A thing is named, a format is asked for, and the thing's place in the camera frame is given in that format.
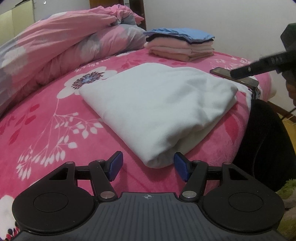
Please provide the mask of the white garment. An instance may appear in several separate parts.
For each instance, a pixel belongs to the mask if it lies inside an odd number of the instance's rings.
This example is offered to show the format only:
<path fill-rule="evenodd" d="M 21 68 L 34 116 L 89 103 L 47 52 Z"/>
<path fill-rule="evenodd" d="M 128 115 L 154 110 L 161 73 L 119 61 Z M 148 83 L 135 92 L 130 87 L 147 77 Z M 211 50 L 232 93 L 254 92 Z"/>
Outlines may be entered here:
<path fill-rule="evenodd" d="M 236 103 L 237 90 L 196 68 L 145 63 L 79 93 L 145 166 L 163 168 L 211 132 Z"/>

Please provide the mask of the pink folded clothes stack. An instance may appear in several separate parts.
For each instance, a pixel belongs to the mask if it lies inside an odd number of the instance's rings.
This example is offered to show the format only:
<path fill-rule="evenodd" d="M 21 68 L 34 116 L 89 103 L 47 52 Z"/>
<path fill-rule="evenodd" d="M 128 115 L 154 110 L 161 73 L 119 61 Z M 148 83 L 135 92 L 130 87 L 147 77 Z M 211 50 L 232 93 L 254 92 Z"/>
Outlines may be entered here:
<path fill-rule="evenodd" d="M 214 54 L 213 40 L 190 44 L 176 38 L 157 37 L 144 44 L 149 53 L 162 58 L 192 62 Z"/>

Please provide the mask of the black smartphone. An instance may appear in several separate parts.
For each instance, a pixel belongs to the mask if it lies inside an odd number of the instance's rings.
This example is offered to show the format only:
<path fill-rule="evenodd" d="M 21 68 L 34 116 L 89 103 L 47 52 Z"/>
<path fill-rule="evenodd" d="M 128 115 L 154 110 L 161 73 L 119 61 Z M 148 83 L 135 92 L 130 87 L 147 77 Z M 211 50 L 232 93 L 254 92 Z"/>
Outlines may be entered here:
<path fill-rule="evenodd" d="M 249 88 L 257 88 L 259 86 L 259 82 L 256 79 L 253 79 L 250 77 L 245 77 L 245 78 L 232 77 L 230 72 L 231 72 L 230 70 L 222 67 L 216 67 L 210 70 L 210 73 L 213 75 L 234 81 L 239 84 L 243 84 Z"/>

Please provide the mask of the blue folded garment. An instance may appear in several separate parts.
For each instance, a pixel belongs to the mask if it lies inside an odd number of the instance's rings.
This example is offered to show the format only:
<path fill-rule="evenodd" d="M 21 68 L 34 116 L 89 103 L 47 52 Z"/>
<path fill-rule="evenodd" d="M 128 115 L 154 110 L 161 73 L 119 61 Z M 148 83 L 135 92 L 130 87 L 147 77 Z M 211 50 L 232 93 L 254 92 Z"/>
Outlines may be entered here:
<path fill-rule="evenodd" d="M 145 31 L 144 35 L 148 41 L 158 37 L 168 37 L 183 40 L 189 44 L 201 44 L 213 41 L 215 38 L 210 33 L 191 28 L 158 28 Z"/>

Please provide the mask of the pink grey floral quilt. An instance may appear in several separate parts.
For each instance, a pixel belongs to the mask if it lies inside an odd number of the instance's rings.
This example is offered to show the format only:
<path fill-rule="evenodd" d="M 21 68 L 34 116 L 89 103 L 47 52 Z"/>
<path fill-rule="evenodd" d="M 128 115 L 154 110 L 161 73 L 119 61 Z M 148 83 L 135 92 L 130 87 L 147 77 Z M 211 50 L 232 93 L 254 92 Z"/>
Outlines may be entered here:
<path fill-rule="evenodd" d="M 85 37 L 108 27 L 136 24 L 126 10 L 98 6 L 80 11 L 53 14 L 27 27 L 1 46 L 1 112 L 21 89 L 52 59 Z"/>

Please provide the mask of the yellow-green cabinet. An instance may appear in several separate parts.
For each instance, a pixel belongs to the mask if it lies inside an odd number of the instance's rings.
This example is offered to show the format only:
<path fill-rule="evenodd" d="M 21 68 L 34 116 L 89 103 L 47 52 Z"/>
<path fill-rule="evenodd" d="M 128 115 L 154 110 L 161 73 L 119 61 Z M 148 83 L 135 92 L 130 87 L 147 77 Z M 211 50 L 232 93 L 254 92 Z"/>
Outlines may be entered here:
<path fill-rule="evenodd" d="M 1 45 L 35 22 L 33 1 L 22 1 L 1 14 Z"/>

